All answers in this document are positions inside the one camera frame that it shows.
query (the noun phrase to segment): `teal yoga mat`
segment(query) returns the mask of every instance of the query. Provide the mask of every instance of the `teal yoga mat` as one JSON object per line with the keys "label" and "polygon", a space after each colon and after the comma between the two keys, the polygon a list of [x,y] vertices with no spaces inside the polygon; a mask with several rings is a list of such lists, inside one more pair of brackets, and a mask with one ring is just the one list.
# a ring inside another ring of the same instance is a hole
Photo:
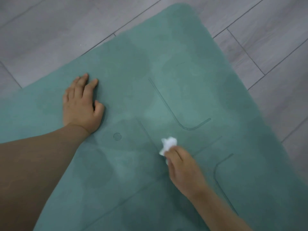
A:
{"label": "teal yoga mat", "polygon": [[97,77],[100,128],[77,150],[35,230],[208,230],[158,154],[173,136],[254,230],[304,230],[307,188],[194,11],[176,4],[1,104],[0,142],[62,127],[62,94]]}

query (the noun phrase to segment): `gray wooden floor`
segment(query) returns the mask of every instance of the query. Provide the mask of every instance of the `gray wooden floor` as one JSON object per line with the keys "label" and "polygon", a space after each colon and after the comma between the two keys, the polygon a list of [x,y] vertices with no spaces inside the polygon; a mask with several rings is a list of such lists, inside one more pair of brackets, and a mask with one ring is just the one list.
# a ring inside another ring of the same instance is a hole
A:
{"label": "gray wooden floor", "polygon": [[0,96],[177,2],[197,10],[308,181],[308,0],[0,0]]}

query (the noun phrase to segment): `white tissue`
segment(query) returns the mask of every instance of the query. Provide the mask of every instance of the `white tissue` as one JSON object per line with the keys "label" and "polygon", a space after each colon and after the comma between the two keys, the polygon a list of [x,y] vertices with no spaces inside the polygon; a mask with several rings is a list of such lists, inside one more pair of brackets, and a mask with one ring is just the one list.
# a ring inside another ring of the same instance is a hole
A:
{"label": "white tissue", "polygon": [[167,139],[161,139],[161,141],[163,142],[163,149],[160,150],[159,154],[163,156],[165,155],[165,152],[169,151],[171,147],[177,145],[177,139],[173,137],[169,137]]}

